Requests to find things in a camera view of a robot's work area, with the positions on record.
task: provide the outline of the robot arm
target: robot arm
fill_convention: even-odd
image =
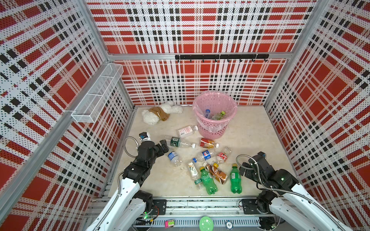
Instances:
[[[86,231],[126,231],[144,212],[153,209],[153,195],[139,190],[150,174],[157,157],[168,152],[166,140],[155,145],[149,134],[141,133],[143,141],[133,162],[118,175],[118,188],[103,211]]]
[[[288,171],[284,169],[275,171],[266,161],[265,153],[259,152],[249,158],[249,163],[244,162],[239,168],[239,173],[266,188],[257,197],[257,206],[260,212],[270,211],[302,231],[314,231],[315,229],[320,231],[352,231],[350,227],[344,225],[323,208]],[[276,191],[292,202],[305,217],[283,204],[282,200],[272,191]]]

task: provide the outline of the sprite bottle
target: sprite bottle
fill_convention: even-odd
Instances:
[[[242,192],[242,179],[239,174],[238,165],[232,164],[232,170],[230,172],[231,192],[241,193]]]
[[[213,181],[213,178],[209,172],[207,172],[204,167],[200,167],[199,170],[201,171],[202,174],[202,181],[204,187],[206,187],[206,191],[208,195],[214,194],[215,192],[218,191],[218,188]]]

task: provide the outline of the pink trash bin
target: pink trash bin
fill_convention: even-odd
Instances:
[[[205,111],[211,111],[210,118],[221,111],[226,115],[221,120],[211,120],[204,117]],[[237,105],[235,100],[229,95],[219,91],[205,91],[198,95],[193,102],[193,111],[198,121],[199,133],[207,139],[220,138],[229,123],[234,118]]]

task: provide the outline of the wall-mounted basket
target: wall-mounted basket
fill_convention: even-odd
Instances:
[[[103,72],[72,113],[81,123],[95,123],[107,103],[115,85],[122,76],[121,64],[105,64]]]

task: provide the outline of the green plastic disc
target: green plastic disc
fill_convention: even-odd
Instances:
[[[213,221],[210,217],[202,217],[199,221],[201,231],[213,231]]]

